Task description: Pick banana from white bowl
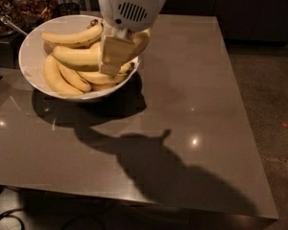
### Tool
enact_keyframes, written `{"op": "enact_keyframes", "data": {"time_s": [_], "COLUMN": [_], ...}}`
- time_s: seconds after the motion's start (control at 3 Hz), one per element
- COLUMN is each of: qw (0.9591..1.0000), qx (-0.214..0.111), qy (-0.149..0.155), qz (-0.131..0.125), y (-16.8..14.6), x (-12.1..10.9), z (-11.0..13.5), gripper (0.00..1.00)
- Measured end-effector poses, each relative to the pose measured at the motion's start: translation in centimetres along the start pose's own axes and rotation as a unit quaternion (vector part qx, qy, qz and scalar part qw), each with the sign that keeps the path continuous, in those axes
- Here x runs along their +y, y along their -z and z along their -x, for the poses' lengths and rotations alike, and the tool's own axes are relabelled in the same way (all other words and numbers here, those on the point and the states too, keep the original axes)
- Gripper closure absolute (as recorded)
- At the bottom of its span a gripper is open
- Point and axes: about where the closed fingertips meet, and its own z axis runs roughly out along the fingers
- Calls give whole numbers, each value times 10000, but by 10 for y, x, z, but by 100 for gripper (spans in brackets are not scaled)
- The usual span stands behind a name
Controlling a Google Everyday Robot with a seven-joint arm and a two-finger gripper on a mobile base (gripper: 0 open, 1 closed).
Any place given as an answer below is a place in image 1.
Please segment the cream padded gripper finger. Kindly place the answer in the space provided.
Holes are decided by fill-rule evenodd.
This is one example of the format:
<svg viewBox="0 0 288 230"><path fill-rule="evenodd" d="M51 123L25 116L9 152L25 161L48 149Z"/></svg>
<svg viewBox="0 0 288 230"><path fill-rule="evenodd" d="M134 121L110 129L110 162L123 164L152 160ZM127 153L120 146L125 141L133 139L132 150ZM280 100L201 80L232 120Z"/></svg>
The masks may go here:
<svg viewBox="0 0 288 230"><path fill-rule="evenodd" d="M127 28L115 28L103 25L99 57L99 72L108 76L116 76L121 66L131 55L132 33Z"/></svg>

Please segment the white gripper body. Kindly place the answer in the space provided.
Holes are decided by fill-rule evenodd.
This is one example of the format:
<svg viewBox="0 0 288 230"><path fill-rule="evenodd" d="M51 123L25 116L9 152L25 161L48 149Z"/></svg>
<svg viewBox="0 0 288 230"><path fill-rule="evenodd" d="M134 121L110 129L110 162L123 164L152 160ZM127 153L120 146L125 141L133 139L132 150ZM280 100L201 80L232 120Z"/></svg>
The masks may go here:
<svg viewBox="0 0 288 230"><path fill-rule="evenodd" d="M166 0L98 0L106 35L127 39L155 23Z"/></svg>

